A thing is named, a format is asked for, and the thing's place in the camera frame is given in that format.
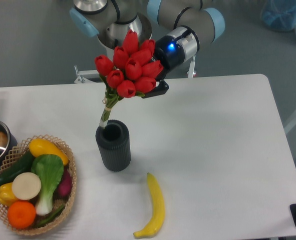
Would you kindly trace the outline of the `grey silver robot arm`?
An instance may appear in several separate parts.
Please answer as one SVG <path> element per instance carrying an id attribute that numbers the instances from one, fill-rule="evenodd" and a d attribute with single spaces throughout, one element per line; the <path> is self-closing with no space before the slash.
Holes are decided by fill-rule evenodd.
<path id="1" fill-rule="evenodd" d="M 76 27 L 90 38 L 97 37 L 110 59 L 128 30 L 136 32 L 141 43 L 152 37 L 152 22 L 170 31 L 156 42 L 153 59 L 160 60 L 164 69 L 157 77 L 159 85 L 146 98 L 165 94 L 166 75 L 225 30 L 223 15 L 210 7 L 209 0 L 75 0 L 73 4 L 70 17 Z"/>

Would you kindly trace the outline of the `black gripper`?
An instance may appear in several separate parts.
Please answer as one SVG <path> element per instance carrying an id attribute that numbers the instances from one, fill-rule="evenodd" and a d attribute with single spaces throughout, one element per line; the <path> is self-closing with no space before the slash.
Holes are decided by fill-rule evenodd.
<path id="1" fill-rule="evenodd" d="M 166 78 L 166 75 L 169 72 L 184 62 L 185 53 L 183 47 L 174 37 L 166 35 L 156 42 L 153 58 L 156 61 L 160 61 L 163 66 L 163 70 L 156 77 L 158 86 L 156 86 L 152 91 L 146 93 L 142 97 L 143 99 L 166 94 L 169 90 L 169 85 L 163 79 Z"/>

